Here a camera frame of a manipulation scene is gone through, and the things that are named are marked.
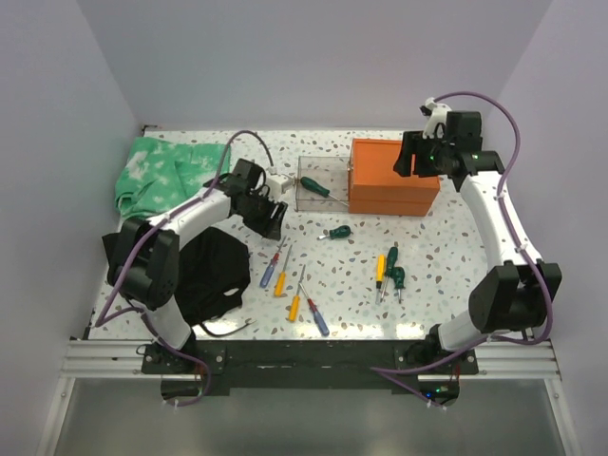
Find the orange drawer box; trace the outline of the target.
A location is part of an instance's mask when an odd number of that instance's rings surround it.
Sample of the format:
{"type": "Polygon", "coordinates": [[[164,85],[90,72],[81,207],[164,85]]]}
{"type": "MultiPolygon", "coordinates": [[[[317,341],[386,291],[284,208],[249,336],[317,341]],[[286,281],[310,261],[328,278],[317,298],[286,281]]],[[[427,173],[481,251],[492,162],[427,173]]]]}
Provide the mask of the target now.
{"type": "Polygon", "coordinates": [[[428,213],[439,194],[440,180],[399,176],[393,166],[400,149],[397,140],[352,140],[348,171],[350,213],[406,217],[428,213]]]}

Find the green orange-capped screwdriver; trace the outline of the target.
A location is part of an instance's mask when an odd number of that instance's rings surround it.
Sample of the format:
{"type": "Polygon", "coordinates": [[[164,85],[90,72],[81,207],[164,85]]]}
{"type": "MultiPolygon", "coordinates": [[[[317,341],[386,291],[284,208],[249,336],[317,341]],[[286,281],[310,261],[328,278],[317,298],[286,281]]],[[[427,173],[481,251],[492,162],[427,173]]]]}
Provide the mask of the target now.
{"type": "Polygon", "coordinates": [[[389,253],[387,255],[386,268],[385,268],[381,292],[380,292],[380,300],[384,299],[384,295],[385,295],[390,277],[392,275],[392,271],[395,267],[397,258],[398,258],[398,248],[396,246],[392,246],[389,249],[389,253]]]}

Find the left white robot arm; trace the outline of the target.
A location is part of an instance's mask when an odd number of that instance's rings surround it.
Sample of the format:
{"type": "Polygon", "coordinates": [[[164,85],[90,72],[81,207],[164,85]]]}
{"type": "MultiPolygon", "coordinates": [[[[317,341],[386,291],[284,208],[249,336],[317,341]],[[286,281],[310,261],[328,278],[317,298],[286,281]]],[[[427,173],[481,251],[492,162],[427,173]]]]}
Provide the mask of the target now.
{"type": "Polygon", "coordinates": [[[153,337],[167,345],[163,361],[175,372],[190,371],[197,350],[194,335],[176,301],[180,257],[184,247],[212,225],[232,216],[263,238],[280,240],[288,204],[281,198],[294,180],[271,166],[262,168],[240,159],[229,173],[206,182],[195,196],[150,218],[129,218],[119,232],[103,237],[108,260],[110,296],[95,323],[112,318],[115,297],[134,302],[130,311],[142,314],[153,337]]]}

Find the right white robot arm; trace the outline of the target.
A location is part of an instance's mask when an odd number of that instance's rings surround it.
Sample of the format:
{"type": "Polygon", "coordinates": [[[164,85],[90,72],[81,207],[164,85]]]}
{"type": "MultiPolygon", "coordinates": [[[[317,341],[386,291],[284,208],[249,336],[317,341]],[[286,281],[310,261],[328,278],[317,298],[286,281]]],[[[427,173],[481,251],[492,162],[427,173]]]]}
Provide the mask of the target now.
{"type": "Polygon", "coordinates": [[[553,323],[553,299],[561,285],[560,266],[543,260],[527,236],[506,185],[499,154],[483,148],[482,116],[446,104],[421,108],[427,123],[403,135],[393,169],[401,177],[449,178],[469,209],[483,242],[487,273],[468,298],[468,308],[432,329],[423,350],[426,367],[443,373],[457,351],[510,333],[553,323]]]}

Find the yellow black screwdriver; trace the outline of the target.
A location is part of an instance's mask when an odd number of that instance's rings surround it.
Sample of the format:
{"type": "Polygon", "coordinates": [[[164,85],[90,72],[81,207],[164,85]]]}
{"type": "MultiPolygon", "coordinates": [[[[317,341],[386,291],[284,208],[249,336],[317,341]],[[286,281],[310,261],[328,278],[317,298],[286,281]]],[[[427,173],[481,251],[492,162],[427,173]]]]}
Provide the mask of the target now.
{"type": "Polygon", "coordinates": [[[375,276],[375,288],[376,288],[375,303],[376,304],[379,304],[381,302],[385,268],[386,268],[386,257],[384,255],[379,255],[377,258],[376,276],[375,276]]]}

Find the clear drawer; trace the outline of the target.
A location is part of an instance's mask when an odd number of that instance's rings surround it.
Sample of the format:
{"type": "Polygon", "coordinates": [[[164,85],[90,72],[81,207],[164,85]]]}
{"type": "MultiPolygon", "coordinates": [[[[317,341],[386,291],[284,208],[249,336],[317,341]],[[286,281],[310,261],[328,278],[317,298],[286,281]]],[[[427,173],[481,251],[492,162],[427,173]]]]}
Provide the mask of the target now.
{"type": "Polygon", "coordinates": [[[295,178],[295,208],[299,212],[349,212],[349,171],[348,157],[300,156],[295,178]],[[348,206],[329,198],[323,198],[302,187],[299,179],[309,177],[328,188],[331,193],[345,201],[348,206]]]}

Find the long green screwdriver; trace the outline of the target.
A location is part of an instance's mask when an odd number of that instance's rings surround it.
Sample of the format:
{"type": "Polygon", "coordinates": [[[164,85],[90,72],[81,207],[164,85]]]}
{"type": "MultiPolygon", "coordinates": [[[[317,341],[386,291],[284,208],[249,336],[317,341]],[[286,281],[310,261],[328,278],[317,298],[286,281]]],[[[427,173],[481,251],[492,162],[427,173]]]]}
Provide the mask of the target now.
{"type": "Polygon", "coordinates": [[[324,187],[316,180],[313,180],[309,177],[302,177],[299,179],[299,182],[304,189],[306,189],[310,192],[313,192],[320,197],[323,197],[325,199],[329,198],[329,199],[337,201],[340,204],[348,206],[348,204],[345,201],[335,197],[328,188],[324,187]]]}

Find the yellow thin screwdriver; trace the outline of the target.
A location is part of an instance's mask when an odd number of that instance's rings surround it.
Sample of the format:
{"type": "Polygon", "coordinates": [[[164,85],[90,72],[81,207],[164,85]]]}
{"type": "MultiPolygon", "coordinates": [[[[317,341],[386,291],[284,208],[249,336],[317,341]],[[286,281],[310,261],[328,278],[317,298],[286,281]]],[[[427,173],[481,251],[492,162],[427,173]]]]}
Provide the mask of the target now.
{"type": "Polygon", "coordinates": [[[297,317],[297,313],[298,313],[298,308],[299,308],[299,302],[300,302],[300,291],[301,291],[301,284],[305,275],[305,268],[306,266],[302,267],[301,273],[300,273],[300,277],[299,280],[297,282],[297,286],[295,289],[295,295],[294,298],[292,300],[291,303],[291,307],[289,310],[289,315],[288,315],[288,321],[289,322],[295,322],[295,319],[297,317]]]}
{"type": "Polygon", "coordinates": [[[287,251],[287,254],[285,255],[283,267],[279,273],[278,279],[275,284],[274,297],[281,297],[281,295],[283,293],[284,283],[285,283],[285,278],[286,278],[286,270],[287,270],[287,267],[289,264],[289,259],[291,256],[292,248],[293,248],[293,246],[290,246],[287,251]]]}

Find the blue red screwdriver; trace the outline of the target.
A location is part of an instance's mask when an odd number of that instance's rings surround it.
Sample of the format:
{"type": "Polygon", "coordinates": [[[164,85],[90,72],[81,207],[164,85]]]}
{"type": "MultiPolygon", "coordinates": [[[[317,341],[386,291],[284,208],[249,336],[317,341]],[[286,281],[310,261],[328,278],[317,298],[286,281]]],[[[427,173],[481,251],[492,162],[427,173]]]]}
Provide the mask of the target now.
{"type": "Polygon", "coordinates": [[[279,245],[278,245],[278,247],[277,247],[277,249],[275,251],[275,254],[271,258],[269,264],[267,265],[267,267],[266,267],[266,269],[264,271],[264,274],[261,277],[261,280],[259,282],[259,286],[262,289],[265,289],[268,286],[269,282],[270,282],[270,279],[271,279],[271,277],[272,277],[272,275],[273,275],[273,273],[275,271],[276,265],[278,263],[279,255],[281,253],[281,250],[282,250],[282,247],[283,247],[284,243],[285,243],[285,237],[280,241],[280,243],[279,243],[279,245]]]}
{"type": "Polygon", "coordinates": [[[319,332],[322,336],[328,336],[330,334],[329,328],[327,327],[327,324],[325,323],[320,311],[317,309],[317,306],[314,304],[314,301],[307,297],[307,302],[313,314],[314,323],[319,329],[319,332]]]}

